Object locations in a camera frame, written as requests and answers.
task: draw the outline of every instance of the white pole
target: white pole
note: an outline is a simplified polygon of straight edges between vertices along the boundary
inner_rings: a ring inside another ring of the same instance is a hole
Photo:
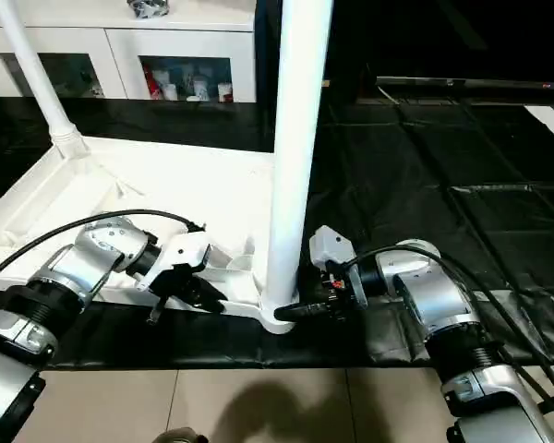
[[[284,0],[263,316],[295,297],[333,0]]]
[[[76,151],[78,146],[81,149],[83,147],[81,136],[67,118],[39,56],[30,45],[13,0],[0,0],[0,21],[25,74],[25,79],[47,120],[54,144],[60,150],[63,149],[62,153],[65,156],[78,154]]]

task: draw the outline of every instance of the white tray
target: white tray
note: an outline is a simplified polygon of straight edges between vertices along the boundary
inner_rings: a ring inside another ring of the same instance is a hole
[[[0,262],[33,238],[102,211],[167,210],[207,226],[212,243],[235,261],[234,272],[214,280],[236,305],[258,309],[266,280],[272,154],[205,147],[84,138],[88,154],[64,159],[50,148],[0,199]],[[184,226],[154,216],[129,216],[159,243]],[[78,229],[30,251],[0,275],[0,290],[27,279]],[[95,300],[153,305],[157,298],[132,290],[133,279],[114,274]],[[180,302],[169,307],[188,308]],[[235,315],[248,315],[236,307]]]

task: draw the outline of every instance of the black cable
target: black cable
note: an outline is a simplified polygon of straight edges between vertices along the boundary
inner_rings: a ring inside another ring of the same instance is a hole
[[[499,349],[500,356],[502,359],[512,366],[512,368],[521,376],[523,380],[527,382],[529,387],[533,389],[537,394],[542,398],[543,402],[538,404],[538,408],[540,409],[541,413],[548,413],[553,412],[554,413],[554,398],[550,396],[546,392],[544,388],[540,386],[540,384],[527,372],[519,363],[515,361],[512,355],[510,355],[504,348]]]
[[[503,307],[503,305],[500,304],[497,297],[494,296],[494,294],[486,287],[484,283],[482,283],[482,281],[480,281],[477,278],[477,276],[471,270],[469,270],[457,259],[451,256],[448,256],[447,254],[444,254],[443,258],[441,258],[431,252],[425,251],[417,247],[412,247],[407,245],[392,245],[392,246],[385,246],[379,249],[373,249],[373,250],[367,251],[353,258],[352,260],[349,260],[348,262],[344,263],[343,266],[346,269],[348,269],[367,257],[376,256],[377,254],[380,254],[383,252],[390,252],[390,251],[408,251],[408,252],[414,252],[414,253],[420,254],[422,256],[428,257],[431,260],[435,261],[438,265],[440,265],[443,268],[443,270],[445,270],[448,273],[448,275],[450,275],[450,277],[456,275],[456,271],[454,268],[456,268],[459,273],[467,277],[467,279],[470,280],[475,286],[477,286],[478,289],[486,296],[486,298],[494,306],[497,312],[499,312],[502,319],[507,323],[509,328],[513,331],[513,333],[528,348],[530,354],[532,354],[533,358],[537,361],[537,363],[540,365],[540,367],[542,368],[542,370],[544,371],[544,373],[546,374],[546,376],[554,386],[554,370],[550,366],[548,359],[536,349],[535,345],[525,335],[525,333],[521,330],[521,328],[517,325],[517,323],[515,323],[515,321],[512,319],[512,317],[509,315],[509,313]]]
[[[139,215],[139,214],[157,215],[159,217],[165,217],[167,219],[176,220],[177,222],[183,223],[187,227],[190,233],[203,230],[202,227],[197,226],[191,220],[188,220],[179,215],[174,215],[170,212],[165,212],[163,210],[114,210],[112,212],[105,212],[103,214],[97,214],[97,215],[92,215],[90,217],[86,217],[85,219],[76,220],[71,223],[65,224],[64,226],[60,226],[59,228],[55,228],[49,233],[44,233],[42,236],[37,237],[32,242],[21,247],[17,252],[9,256],[2,263],[0,263],[0,272],[6,269],[6,267],[8,267],[8,265],[13,263],[16,259],[27,254],[29,251],[32,250],[32,248],[36,247],[37,245],[40,245],[41,243],[45,242],[46,240],[49,240],[52,237],[55,237],[60,233],[69,231],[70,229],[78,228],[79,226],[82,226],[90,222],[96,222],[98,220],[109,219],[111,217],[120,217],[122,215]]]
[[[503,320],[509,325],[509,328],[515,333],[515,335],[522,341],[528,348],[529,352],[532,354],[534,359],[539,363],[540,367],[554,385],[554,370],[552,369],[549,360],[536,349],[536,346],[532,341],[525,335],[521,328],[515,323],[515,320],[509,315],[504,306],[500,303],[497,297],[480,281],[477,276],[464,266],[457,259],[448,256],[447,254],[443,255],[443,258],[450,262],[455,268],[457,268],[463,275],[465,275],[475,286],[478,287],[480,291],[487,297],[489,302],[494,306],[494,308],[499,312]]]

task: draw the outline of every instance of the black mat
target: black mat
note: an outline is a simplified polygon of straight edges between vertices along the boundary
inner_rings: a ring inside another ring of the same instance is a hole
[[[86,135],[270,151],[255,105],[68,101]],[[0,196],[48,146],[31,100],[0,99]],[[322,106],[306,236],[328,224],[367,249],[410,237],[458,257],[497,290],[554,362],[554,136],[521,107]],[[302,296],[316,296],[302,256]],[[496,336],[528,361],[487,303]],[[60,369],[426,365],[402,303],[372,299],[337,323],[274,336],[254,320],[93,304],[53,361]]]

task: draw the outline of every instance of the glass cabinet door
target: glass cabinet door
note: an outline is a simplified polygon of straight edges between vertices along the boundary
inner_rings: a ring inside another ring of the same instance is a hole
[[[154,100],[233,102],[229,58],[139,57]]]
[[[256,101],[252,32],[106,32],[129,99]]]
[[[126,98],[104,30],[29,28],[33,48],[62,98]],[[0,97],[32,96],[16,56],[0,28]]]
[[[32,97],[29,83],[14,54],[0,54],[23,97]],[[94,66],[87,54],[39,54],[55,93],[62,98],[104,98]]]

